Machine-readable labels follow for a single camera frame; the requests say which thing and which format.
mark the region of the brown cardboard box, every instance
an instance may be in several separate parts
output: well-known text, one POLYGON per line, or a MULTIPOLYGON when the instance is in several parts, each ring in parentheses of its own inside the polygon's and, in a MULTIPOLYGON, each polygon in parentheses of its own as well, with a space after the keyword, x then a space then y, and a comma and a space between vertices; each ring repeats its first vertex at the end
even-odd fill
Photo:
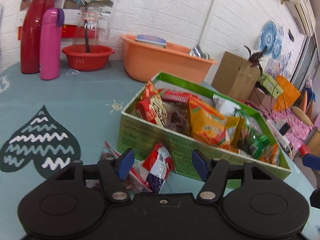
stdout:
POLYGON ((225 52, 211 84, 219 92, 239 100, 247 100, 260 76, 258 67, 242 57, 225 52))
POLYGON ((261 89, 253 88, 251 95, 249 96, 249 101, 254 103, 260 109, 270 111, 277 100, 271 95, 266 95, 261 89))
POLYGON ((320 157, 320 129, 317 128, 314 135, 308 142, 307 146, 311 150, 311 153, 313 155, 319 156, 320 157))

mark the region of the white brick wall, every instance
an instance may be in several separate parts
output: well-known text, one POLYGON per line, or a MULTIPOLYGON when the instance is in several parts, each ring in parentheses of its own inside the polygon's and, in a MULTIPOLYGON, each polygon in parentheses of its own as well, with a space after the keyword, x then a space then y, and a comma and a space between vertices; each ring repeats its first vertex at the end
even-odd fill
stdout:
MULTIPOLYGON (((1 69, 19 61, 19 42, 15 19, 20 0, 0 0, 4 12, 0 27, 1 69)), ((199 39, 211 0, 118 0, 111 19, 108 45, 116 50, 111 59, 122 59, 121 34, 150 34, 193 47, 199 39)), ((290 68, 294 68, 304 36, 301 35, 285 5, 280 0, 219 0, 215 15, 203 43, 203 50, 221 61, 225 50, 246 56, 243 45, 255 46, 262 26, 274 19, 284 27, 284 48, 293 51, 290 68), (291 29, 295 42, 286 34, 291 29)), ((63 41, 62 46, 70 44, 63 41)), ((211 83, 217 66, 211 68, 205 81, 211 83)))

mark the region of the price label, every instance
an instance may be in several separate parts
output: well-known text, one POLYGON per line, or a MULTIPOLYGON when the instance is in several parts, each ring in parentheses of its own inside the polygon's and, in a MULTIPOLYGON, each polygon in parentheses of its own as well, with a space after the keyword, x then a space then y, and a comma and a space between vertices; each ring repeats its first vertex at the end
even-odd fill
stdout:
POLYGON ((95 21, 97 19, 97 13, 95 12, 84 12, 82 18, 87 21, 95 21))

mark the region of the power strip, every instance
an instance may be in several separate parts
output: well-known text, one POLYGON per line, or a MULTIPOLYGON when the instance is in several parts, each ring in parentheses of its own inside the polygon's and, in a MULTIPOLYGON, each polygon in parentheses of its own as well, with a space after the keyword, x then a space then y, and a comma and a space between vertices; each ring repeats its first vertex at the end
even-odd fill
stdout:
POLYGON ((276 136, 277 140, 282 145, 282 147, 289 147, 290 141, 285 136, 281 135, 281 133, 278 131, 275 125, 270 120, 267 120, 266 123, 269 126, 270 130, 273 132, 273 134, 276 136))

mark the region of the white zigzag line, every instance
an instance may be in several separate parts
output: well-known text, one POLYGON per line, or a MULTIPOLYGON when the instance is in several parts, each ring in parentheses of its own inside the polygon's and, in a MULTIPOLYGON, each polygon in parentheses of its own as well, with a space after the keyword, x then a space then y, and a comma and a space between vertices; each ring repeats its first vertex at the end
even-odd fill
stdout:
POLYGON ((44 169, 50 166, 50 169, 54 171, 58 166, 60 166, 61 169, 64 168, 70 163, 70 161, 71 159, 69 157, 66 159, 65 162, 60 157, 58 157, 56 158, 55 162, 53 162, 50 157, 47 157, 41 166, 44 169))
POLYGON ((33 125, 33 124, 36 123, 36 122, 39 123, 39 122, 43 122, 43 121, 47 121, 47 122, 48 122, 49 120, 48 120, 48 118, 46 118, 46 117, 43 117, 43 118, 41 118, 41 119, 37 117, 36 119, 33 119, 30 124, 33 125))
POLYGON ((24 159, 21 159, 20 161, 17 160, 16 157, 13 157, 11 155, 4 156, 3 162, 8 163, 9 165, 14 164, 17 168, 23 163, 24 159))
POLYGON ((43 149, 42 145, 39 145, 37 148, 32 145, 29 149, 27 146, 22 146, 20 147, 20 145, 15 145, 13 146, 12 144, 10 144, 7 149, 5 150, 5 152, 14 152, 16 151, 16 155, 19 155, 21 153, 23 153, 24 156, 27 156, 30 152, 32 152, 33 154, 37 154, 38 152, 40 152, 41 156, 44 157, 46 156, 47 152, 51 150, 52 153, 54 155, 56 155, 58 153, 59 150, 61 150, 64 154, 67 153, 71 153, 71 154, 75 154, 75 151, 73 149, 72 146, 68 146, 67 149, 65 149, 61 144, 59 144, 56 148, 54 148, 52 145, 47 145, 45 149, 43 149))
POLYGON ((49 142, 53 140, 53 138, 57 138, 59 141, 63 140, 63 138, 68 138, 68 135, 66 135, 64 132, 59 135, 56 132, 54 132, 52 135, 50 135, 49 133, 45 133, 43 136, 41 134, 37 135, 37 137, 34 136, 34 134, 30 134, 28 137, 25 135, 18 135, 15 138, 13 138, 9 144, 12 144, 14 142, 19 142, 21 140, 23 140, 24 142, 30 141, 31 142, 36 142, 36 141, 40 141, 40 142, 44 142, 45 140, 48 140, 49 142))
POLYGON ((40 125, 36 125, 35 127, 29 125, 28 127, 26 127, 25 129, 23 129, 21 132, 24 133, 26 131, 28 132, 32 132, 34 130, 37 130, 38 132, 41 132, 42 130, 46 129, 47 131, 50 131, 51 129, 56 129, 57 127, 54 124, 50 124, 50 126, 48 126, 47 124, 44 124, 43 126, 40 125))

